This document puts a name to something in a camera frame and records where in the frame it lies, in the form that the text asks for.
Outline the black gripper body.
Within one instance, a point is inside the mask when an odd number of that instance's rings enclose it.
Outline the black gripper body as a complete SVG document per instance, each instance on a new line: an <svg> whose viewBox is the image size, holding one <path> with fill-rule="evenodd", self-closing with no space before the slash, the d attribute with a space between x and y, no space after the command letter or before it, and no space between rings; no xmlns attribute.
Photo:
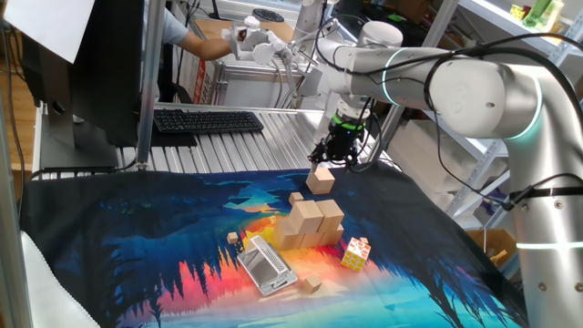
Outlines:
<svg viewBox="0 0 583 328"><path fill-rule="evenodd" d="M328 161L342 161L349 153L357 154L356 140L362 138L363 126L330 125L324 138Z"/></svg>

